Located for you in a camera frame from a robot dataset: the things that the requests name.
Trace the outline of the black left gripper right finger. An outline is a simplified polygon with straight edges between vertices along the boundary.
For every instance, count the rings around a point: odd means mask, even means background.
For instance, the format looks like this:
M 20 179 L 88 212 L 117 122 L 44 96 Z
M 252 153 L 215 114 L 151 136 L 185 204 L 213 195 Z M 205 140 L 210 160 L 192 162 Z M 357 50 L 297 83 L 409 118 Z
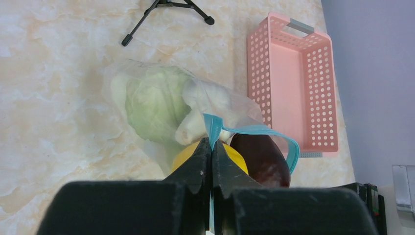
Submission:
M 266 188 L 219 141 L 210 166 L 210 226 L 216 235 L 378 234 L 366 204 L 348 188 Z

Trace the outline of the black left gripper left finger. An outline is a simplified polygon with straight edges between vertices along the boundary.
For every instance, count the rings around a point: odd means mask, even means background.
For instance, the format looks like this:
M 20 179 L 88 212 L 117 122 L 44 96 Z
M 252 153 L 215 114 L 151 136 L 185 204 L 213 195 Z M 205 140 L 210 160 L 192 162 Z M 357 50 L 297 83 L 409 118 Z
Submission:
M 161 181 L 74 181 L 62 186 L 39 235 L 203 235 L 209 227 L 207 138 Z

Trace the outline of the red apple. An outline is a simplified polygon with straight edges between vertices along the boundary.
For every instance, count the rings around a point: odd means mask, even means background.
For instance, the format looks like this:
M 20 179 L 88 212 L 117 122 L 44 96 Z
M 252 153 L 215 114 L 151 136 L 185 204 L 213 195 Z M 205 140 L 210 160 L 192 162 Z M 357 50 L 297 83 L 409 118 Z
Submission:
M 289 166 L 270 136 L 235 134 L 231 147 L 242 155 L 249 176 L 259 184 L 268 188 L 290 186 Z

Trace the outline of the yellow lemon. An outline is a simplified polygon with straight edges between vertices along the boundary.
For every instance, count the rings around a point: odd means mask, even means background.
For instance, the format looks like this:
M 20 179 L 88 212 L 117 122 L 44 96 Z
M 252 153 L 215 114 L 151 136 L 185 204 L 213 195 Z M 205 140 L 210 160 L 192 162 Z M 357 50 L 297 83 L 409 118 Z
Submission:
M 180 152 L 175 159 L 173 160 L 172 164 L 172 172 L 174 172 L 177 168 L 179 168 L 185 161 L 187 161 L 190 156 L 194 153 L 196 147 L 198 146 L 199 142 L 193 143 L 186 147 L 182 152 Z M 227 155 L 229 158 L 238 166 L 240 167 L 246 174 L 248 173 L 247 165 L 245 160 L 243 159 L 242 155 L 239 154 L 235 149 L 227 145 L 225 142 L 222 142 L 224 148 L 226 150 Z

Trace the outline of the clear zip bag blue zipper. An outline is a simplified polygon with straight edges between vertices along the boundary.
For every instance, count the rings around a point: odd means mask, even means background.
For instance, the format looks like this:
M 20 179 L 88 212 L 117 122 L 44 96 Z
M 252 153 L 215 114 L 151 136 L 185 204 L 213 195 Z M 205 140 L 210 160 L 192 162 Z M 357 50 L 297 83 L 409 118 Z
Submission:
M 102 94 L 165 176 L 187 146 L 205 137 L 211 145 L 229 142 L 234 134 L 269 135 L 281 143 L 290 171 L 297 165 L 299 145 L 265 124 L 253 99 L 184 68 L 131 59 L 115 62 L 104 69 Z

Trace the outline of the green cabbage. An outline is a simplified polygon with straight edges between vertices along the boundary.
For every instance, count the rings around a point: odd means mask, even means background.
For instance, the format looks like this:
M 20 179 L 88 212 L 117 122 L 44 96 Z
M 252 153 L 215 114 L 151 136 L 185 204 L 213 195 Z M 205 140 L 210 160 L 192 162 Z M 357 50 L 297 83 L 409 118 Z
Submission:
M 112 79 L 113 101 L 143 140 L 175 142 L 175 132 L 189 113 L 182 92 L 191 76 L 176 66 L 119 72 Z

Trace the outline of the white garlic bulb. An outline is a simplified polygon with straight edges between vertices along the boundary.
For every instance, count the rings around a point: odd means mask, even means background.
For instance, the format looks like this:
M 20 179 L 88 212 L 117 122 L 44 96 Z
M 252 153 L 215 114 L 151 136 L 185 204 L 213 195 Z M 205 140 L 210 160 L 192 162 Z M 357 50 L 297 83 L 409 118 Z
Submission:
M 221 117 L 224 125 L 234 128 L 240 115 L 231 109 L 231 93 L 219 84 L 205 81 L 188 81 L 182 93 L 191 110 L 176 130 L 175 140 L 189 145 L 207 135 L 203 114 Z

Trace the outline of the pink plastic perforated basket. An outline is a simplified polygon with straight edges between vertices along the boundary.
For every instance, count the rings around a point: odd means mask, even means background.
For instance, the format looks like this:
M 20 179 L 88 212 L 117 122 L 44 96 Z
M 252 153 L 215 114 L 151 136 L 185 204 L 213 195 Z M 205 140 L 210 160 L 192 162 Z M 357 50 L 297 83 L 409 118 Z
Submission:
M 303 155 L 339 151 L 331 38 L 271 12 L 247 36 L 248 96 Z

